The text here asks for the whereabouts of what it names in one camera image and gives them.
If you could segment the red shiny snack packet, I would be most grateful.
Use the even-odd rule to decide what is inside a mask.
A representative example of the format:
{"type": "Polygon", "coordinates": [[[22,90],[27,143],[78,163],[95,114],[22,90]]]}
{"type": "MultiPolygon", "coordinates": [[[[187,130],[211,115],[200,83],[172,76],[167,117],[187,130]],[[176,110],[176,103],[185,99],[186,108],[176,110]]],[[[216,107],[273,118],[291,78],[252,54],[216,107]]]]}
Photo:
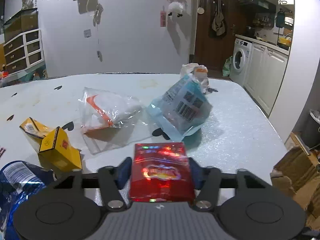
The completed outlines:
{"type": "Polygon", "coordinates": [[[184,143],[135,144],[129,198],[133,202],[192,202],[195,191],[184,143]]]}

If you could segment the clear bag orange stripe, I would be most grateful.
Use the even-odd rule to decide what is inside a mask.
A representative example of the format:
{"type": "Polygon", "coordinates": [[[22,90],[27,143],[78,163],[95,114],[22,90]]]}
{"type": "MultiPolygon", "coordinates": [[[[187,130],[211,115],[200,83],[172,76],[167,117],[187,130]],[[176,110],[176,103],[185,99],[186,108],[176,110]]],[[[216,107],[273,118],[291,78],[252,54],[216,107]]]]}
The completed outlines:
{"type": "Polygon", "coordinates": [[[125,146],[142,114],[132,96],[85,87],[79,99],[80,131],[92,155],[125,146]]]}

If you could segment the yellow cigarette box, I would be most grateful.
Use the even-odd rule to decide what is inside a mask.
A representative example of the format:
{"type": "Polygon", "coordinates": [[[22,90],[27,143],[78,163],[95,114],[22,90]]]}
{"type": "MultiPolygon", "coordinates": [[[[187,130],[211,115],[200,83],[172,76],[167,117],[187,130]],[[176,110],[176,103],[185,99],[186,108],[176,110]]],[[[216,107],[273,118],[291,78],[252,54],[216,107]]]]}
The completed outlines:
{"type": "Polygon", "coordinates": [[[71,145],[67,133],[61,127],[42,139],[39,155],[62,172],[82,170],[80,151],[71,145]]]}

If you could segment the light blue barcode pouch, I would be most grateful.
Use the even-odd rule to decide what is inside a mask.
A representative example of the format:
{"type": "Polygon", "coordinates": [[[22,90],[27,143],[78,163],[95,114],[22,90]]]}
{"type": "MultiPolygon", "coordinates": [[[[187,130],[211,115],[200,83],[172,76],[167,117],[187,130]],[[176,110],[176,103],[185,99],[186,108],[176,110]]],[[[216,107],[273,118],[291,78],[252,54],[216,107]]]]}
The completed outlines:
{"type": "Polygon", "coordinates": [[[212,105],[202,93],[199,82],[191,75],[182,77],[147,107],[155,123],[176,142],[196,133],[211,110],[212,105]]]}

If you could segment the blue plastic tissue wrapper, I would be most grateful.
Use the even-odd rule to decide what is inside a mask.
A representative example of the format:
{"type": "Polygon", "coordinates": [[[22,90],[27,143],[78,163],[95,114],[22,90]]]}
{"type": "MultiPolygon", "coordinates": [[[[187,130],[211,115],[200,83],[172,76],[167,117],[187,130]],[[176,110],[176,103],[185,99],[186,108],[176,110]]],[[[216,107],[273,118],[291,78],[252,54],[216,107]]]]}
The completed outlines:
{"type": "Polygon", "coordinates": [[[1,239],[18,239],[13,214],[29,197],[55,179],[52,170],[25,161],[12,161],[1,169],[1,239]]]}

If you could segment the cardboard box on floor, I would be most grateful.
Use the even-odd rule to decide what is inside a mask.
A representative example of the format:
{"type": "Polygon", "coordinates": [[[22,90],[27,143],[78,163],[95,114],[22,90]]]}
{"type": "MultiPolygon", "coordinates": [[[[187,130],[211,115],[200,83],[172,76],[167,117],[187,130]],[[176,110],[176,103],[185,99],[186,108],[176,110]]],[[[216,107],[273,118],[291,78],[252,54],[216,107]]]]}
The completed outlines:
{"type": "Polygon", "coordinates": [[[306,212],[306,226],[319,229],[319,145],[309,148],[291,133],[288,152],[270,173],[272,185],[293,198],[306,212]]]}

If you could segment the white crumpled wrapper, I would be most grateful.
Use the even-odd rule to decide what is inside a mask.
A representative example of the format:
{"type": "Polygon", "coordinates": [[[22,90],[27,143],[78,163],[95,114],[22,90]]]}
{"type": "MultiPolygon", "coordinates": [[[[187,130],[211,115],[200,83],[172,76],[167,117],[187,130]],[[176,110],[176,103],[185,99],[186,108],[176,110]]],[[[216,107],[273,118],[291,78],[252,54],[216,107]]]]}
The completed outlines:
{"type": "Polygon", "coordinates": [[[208,69],[206,66],[198,63],[183,64],[180,76],[184,77],[185,75],[189,75],[196,80],[200,84],[202,93],[206,94],[209,88],[208,69]]]}

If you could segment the green plastic bag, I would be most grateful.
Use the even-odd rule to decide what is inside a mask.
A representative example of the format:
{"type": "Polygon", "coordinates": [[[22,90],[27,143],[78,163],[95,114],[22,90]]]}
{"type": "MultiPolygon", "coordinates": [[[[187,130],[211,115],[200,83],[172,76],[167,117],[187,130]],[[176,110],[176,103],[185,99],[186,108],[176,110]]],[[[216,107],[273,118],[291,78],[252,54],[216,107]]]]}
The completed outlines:
{"type": "Polygon", "coordinates": [[[223,68],[222,68],[222,76],[223,77],[229,77],[231,72],[231,66],[232,66],[233,57],[230,56],[226,59],[223,68]]]}

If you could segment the white kitchen cabinets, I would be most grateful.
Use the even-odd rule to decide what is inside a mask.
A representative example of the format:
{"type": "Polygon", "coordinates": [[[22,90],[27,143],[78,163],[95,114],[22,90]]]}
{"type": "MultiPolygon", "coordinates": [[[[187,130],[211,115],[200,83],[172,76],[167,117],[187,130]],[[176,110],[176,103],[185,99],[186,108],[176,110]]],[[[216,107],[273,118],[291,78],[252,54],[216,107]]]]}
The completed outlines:
{"type": "Polygon", "coordinates": [[[267,116],[277,99],[287,61],[288,56],[284,53],[258,43],[252,44],[244,87],[267,116]]]}

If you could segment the dark wooden door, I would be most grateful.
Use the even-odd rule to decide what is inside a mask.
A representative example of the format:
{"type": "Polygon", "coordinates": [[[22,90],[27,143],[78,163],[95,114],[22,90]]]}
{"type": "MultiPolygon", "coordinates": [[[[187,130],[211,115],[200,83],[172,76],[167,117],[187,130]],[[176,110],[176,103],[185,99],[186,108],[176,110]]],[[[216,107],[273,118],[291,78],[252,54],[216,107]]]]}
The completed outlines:
{"type": "Polygon", "coordinates": [[[199,0],[203,12],[197,14],[195,62],[221,71],[232,56],[238,0],[199,0]]]}

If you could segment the white washing machine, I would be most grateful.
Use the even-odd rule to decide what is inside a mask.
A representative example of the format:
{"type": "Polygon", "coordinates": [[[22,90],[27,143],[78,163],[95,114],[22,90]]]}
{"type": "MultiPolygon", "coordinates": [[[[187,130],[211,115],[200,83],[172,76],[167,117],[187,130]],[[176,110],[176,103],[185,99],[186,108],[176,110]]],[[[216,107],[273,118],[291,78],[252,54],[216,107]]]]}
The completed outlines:
{"type": "Polygon", "coordinates": [[[247,70],[251,62],[251,52],[251,42],[239,38],[235,39],[229,77],[241,87],[245,84],[247,70]]]}

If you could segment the white drawer cabinet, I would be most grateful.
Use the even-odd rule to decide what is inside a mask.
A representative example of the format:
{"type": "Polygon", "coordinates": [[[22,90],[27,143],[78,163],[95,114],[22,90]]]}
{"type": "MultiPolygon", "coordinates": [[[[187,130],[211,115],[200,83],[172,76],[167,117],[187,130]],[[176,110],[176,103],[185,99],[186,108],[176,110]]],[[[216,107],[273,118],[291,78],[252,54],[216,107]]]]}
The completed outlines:
{"type": "Polygon", "coordinates": [[[5,42],[5,70],[15,74],[44,62],[41,30],[35,29],[18,34],[5,42]]]}

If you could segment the hanging bag on door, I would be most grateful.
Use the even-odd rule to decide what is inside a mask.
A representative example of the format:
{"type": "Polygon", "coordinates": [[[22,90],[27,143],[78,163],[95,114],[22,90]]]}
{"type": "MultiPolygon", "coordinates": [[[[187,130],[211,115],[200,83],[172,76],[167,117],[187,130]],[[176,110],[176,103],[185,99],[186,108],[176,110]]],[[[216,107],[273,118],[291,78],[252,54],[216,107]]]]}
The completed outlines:
{"type": "Polygon", "coordinates": [[[223,38],[227,33],[226,21],[222,9],[223,2],[221,0],[214,0],[212,3],[209,27],[209,36],[211,38],[223,38]]]}

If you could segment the white sheep wall toy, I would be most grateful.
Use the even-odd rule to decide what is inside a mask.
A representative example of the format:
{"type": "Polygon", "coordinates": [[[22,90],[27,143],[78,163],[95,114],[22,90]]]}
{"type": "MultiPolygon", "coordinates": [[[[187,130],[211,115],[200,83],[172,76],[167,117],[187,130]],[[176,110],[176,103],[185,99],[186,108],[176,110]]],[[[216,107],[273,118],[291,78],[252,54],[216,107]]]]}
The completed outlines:
{"type": "Polygon", "coordinates": [[[176,15],[178,18],[183,16],[184,5],[180,2],[171,2],[168,6],[167,15],[176,15]]]}

